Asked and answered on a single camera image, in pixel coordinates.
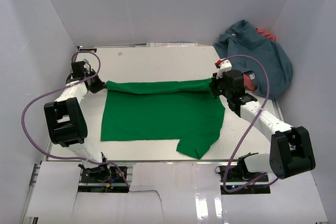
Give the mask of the green polo shirt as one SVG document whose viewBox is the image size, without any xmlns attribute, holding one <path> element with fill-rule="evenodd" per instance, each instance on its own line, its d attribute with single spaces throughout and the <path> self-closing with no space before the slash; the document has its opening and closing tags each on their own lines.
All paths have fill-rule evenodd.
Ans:
<svg viewBox="0 0 336 224">
<path fill-rule="evenodd" d="M 225 115 L 210 83 L 108 81 L 101 140 L 178 140 L 177 152 L 201 159 L 219 139 Z"/>
</svg>

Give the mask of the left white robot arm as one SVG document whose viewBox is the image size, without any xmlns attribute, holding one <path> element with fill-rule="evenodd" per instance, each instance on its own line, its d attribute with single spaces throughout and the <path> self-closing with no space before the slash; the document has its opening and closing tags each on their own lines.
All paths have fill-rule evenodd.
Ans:
<svg viewBox="0 0 336 224">
<path fill-rule="evenodd" d="M 88 128 L 80 108 L 80 102 L 87 93 L 98 93 L 106 88 L 106 84 L 87 60 L 73 62 L 71 68 L 72 73 L 66 80 L 69 88 L 55 101 L 44 105 L 50 139 L 53 144 L 71 150 L 87 162 L 106 162 L 104 154 L 85 140 Z"/>
</svg>

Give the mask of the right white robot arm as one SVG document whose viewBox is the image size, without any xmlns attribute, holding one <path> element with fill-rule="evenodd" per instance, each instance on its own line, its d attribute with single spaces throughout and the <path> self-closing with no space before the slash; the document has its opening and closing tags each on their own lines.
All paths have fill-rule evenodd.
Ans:
<svg viewBox="0 0 336 224">
<path fill-rule="evenodd" d="M 252 123 L 270 141 L 269 153 L 248 153 L 240 157 L 237 165 L 229 169 L 229 176 L 247 182 L 257 174 L 273 173 L 285 179 L 315 169 L 308 130 L 291 126 L 262 109 L 257 99 L 245 91 L 240 71 L 214 73 L 210 88 L 214 97 L 224 96 L 231 111 Z"/>
</svg>

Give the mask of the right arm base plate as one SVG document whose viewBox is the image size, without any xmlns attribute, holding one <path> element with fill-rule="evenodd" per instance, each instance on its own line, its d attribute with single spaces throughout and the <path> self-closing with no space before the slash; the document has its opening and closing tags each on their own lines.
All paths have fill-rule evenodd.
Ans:
<svg viewBox="0 0 336 224">
<path fill-rule="evenodd" d="M 268 186 L 268 183 L 269 183 L 268 175 L 265 175 L 262 178 L 260 178 L 258 181 L 251 183 L 248 186 L 245 186 L 241 190 L 228 193 L 227 191 L 224 190 L 224 186 L 223 186 L 225 168 L 226 166 L 223 166 L 223 165 L 217 166 L 215 168 L 215 173 L 220 176 L 220 188 L 221 188 L 220 192 L 222 195 L 254 195 L 254 194 L 271 193 L 270 186 Z M 226 188 L 230 190 L 236 189 L 237 187 L 248 183 L 250 180 L 260 175 L 261 173 L 252 173 L 252 174 L 247 174 L 245 177 L 242 177 L 240 175 L 238 175 L 237 177 L 234 177 L 234 175 L 232 175 L 229 172 L 227 176 L 227 181 L 226 181 Z"/>
</svg>

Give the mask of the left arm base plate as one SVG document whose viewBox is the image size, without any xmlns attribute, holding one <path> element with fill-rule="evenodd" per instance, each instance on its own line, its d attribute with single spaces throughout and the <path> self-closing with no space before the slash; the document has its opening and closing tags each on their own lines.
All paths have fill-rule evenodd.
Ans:
<svg viewBox="0 0 336 224">
<path fill-rule="evenodd" d="M 120 172 L 115 166 L 110 166 L 110 172 L 101 178 L 94 178 L 82 170 L 78 192 L 79 193 L 128 193 L 128 186 L 125 184 L 124 175 L 128 184 L 131 184 L 133 168 L 120 166 Z"/>
</svg>

